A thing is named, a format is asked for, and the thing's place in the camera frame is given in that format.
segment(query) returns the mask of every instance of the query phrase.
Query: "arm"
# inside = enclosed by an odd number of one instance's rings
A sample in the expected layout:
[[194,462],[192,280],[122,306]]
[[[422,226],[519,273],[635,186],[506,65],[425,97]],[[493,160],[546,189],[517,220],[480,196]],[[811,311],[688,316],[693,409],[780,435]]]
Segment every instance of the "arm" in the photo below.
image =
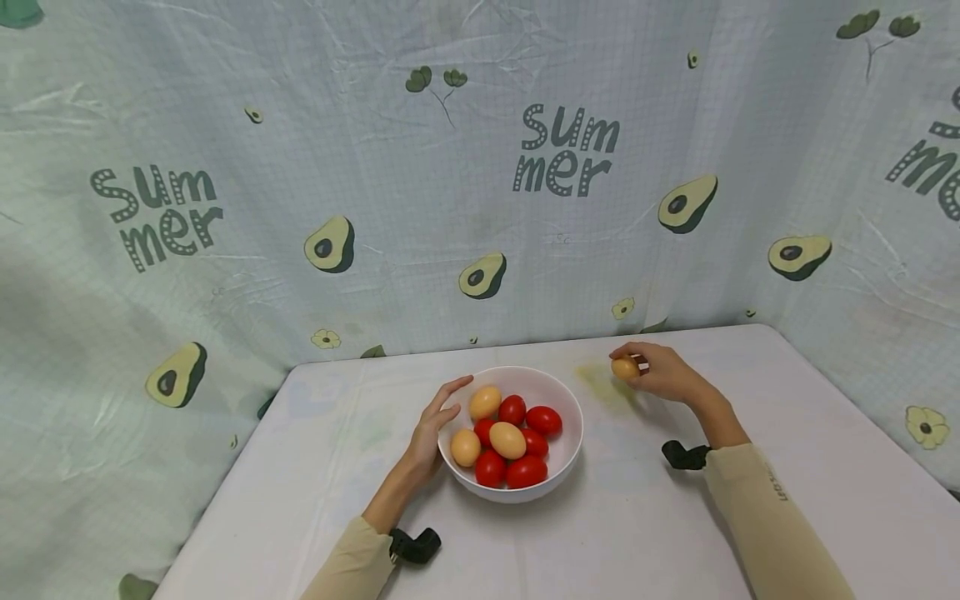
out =
[[686,404],[713,450],[704,474],[757,600],[852,600],[816,532],[740,425],[730,402],[671,348],[630,343],[611,358],[646,363],[634,389]]
[[437,472],[440,428],[460,412],[460,405],[441,410],[450,395],[473,380],[472,375],[443,384],[420,415],[413,439],[391,469],[363,514],[347,526],[330,556],[300,600],[375,600],[394,570],[388,535],[417,491]]

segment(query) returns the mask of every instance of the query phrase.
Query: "fabric backdrop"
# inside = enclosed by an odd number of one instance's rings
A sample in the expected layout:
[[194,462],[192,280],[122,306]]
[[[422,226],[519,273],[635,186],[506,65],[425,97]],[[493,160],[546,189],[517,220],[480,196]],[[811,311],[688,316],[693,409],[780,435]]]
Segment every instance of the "fabric backdrop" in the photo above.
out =
[[149,595],[284,374],[364,354],[766,323],[960,488],[958,3],[38,4],[0,597]]

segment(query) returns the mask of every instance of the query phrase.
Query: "egg in hand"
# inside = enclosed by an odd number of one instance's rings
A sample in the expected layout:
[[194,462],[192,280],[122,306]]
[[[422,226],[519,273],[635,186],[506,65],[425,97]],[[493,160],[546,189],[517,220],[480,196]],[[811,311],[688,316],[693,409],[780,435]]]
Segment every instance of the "egg in hand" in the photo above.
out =
[[614,359],[613,362],[610,363],[610,370],[613,371],[613,374],[616,375],[618,379],[624,381],[630,381],[631,379],[640,377],[640,367],[638,367],[636,361],[629,356]]

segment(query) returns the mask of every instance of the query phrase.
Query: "brown egg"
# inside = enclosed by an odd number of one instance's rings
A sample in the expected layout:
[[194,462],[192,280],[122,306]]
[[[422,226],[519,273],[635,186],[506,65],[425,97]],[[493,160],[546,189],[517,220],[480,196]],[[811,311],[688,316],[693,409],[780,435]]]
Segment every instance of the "brown egg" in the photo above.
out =
[[636,365],[633,358],[617,358],[610,363],[610,370],[619,379],[629,381],[635,377],[640,377],[640,367]]
[[450,454],[453,460],[463,468],[473,467],[480,456],[480,438],[472,429],[461,429],[450,440]]
[[515,461],[527,453],[527,440],[523,432],[516,425],[503,420],[490,428],[490,445],[508,461]]
[[486,386],[473,393],[470,399],[470,418],[473,420],[486,419],[500,408],[500,391],[496,386]]

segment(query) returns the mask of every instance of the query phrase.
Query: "tomato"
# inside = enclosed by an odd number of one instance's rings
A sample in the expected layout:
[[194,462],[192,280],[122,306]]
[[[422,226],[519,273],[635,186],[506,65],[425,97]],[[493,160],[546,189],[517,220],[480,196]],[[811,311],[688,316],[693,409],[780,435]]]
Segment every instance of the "tomato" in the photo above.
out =
[[544,438],[560,435],[564,430],[564,422],[560,419],[560,415],[549,406],[535,406],[527,411],[527,426]]
[[527,441],[528,456],[540,456],[542,458],[550,451],[550,445],[546,442],[546,438],[533,429],[520,429],[520,433],[523,434],[523,439]]
[[499,488],[503,485],[506,473],[507,461],[493,450],[484,450],[473,469],[477,483],[485,488]]
[[527,403],[523,401],[523,398],[516,394],[503,398],[503,402],[500,403],[500,420],[520,427],[526,416]]
[[480,445],[485,448],[492,448],[490,445],[490,428],[496,423],[493,419],[480,419],[473,425],[473,433],[480,438]]
[[513,461],[507,467],[507,487],[511,490],[536,486],[544,480],[546,480],[546,463],[539,456],[528,454],[518,461]]

